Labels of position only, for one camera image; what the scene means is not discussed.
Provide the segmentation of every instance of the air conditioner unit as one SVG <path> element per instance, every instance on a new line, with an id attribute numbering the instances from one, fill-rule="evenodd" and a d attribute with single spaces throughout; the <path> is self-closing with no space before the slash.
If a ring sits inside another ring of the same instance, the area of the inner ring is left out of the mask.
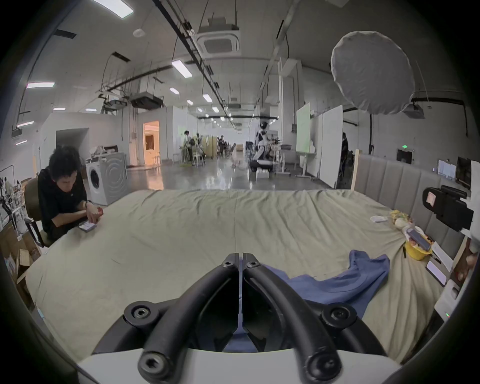
<path id="1" fill-rule="evenodd" d="M 134 108 L 141 108 L 141 109 L 157 109 L 164 106 L 163 100 L 153 96 L 148 92 L 142 92 L 137 95 L 133 95 L 129 97 L 129 101 Z"/>
<path id="2" fill-rule="evenodd" d="M 201 26 L 196 34 L 192 31 L 191 37 L 203 59 L 241 55 L 240 30 L 227 24 L 225 17 L 208 19 L 208 25 Z"/>

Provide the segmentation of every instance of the yellow bowl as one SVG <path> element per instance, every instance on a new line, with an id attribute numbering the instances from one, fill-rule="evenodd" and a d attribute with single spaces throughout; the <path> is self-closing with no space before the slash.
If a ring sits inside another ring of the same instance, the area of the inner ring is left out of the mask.
<path id="1" fill-rule="evenodd" d="M 432 247 L 428 251 L 424 251 L 420 247 L 412 247 L 410 244 L 410 241 L 405 242 L 405 251 L 408 253 L 408 255 L 415 260 L 422 260 L 426 255 L 429 255 L 432 253 Z"/>

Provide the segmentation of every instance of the doorway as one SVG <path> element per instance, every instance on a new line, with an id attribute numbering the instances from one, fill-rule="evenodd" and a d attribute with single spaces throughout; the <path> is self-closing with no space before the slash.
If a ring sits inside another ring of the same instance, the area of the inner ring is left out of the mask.
<path id="1" fill-rule="evenodd" d="M 144 124 L 145 165 L 154 165 L 155 157 L 160 156 L 160 137 L 158 121 Z"/>

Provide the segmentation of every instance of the bed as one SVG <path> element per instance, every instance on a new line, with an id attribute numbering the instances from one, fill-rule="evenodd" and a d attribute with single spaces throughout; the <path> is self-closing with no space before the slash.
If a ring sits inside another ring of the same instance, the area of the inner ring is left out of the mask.
<path id="1" fill-rule="evenodd" d="M 390 208 L 356 191 L 137 191 L 105 209 L 98 227 L 53 244 L 26 282 L 50 332 L 76 361 L 137 300 L 180 296 L 232 252 L 251 252 L 290 277 L 322 280 L 348 268 L 352 249 L 390 259 L 388 281 L 363 317 L 400 362 L 428 322 L 441 286 L 404 258 Z"/>

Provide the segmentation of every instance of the washing machine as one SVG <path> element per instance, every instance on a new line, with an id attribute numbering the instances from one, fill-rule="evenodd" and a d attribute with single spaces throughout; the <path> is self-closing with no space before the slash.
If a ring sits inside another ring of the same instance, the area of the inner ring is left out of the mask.
<path id="1" fill-rule="evenodd" d="M 125 154 L 97 155 L 86 161 L 91 200 L 110 205 L 129 193 Z"/>

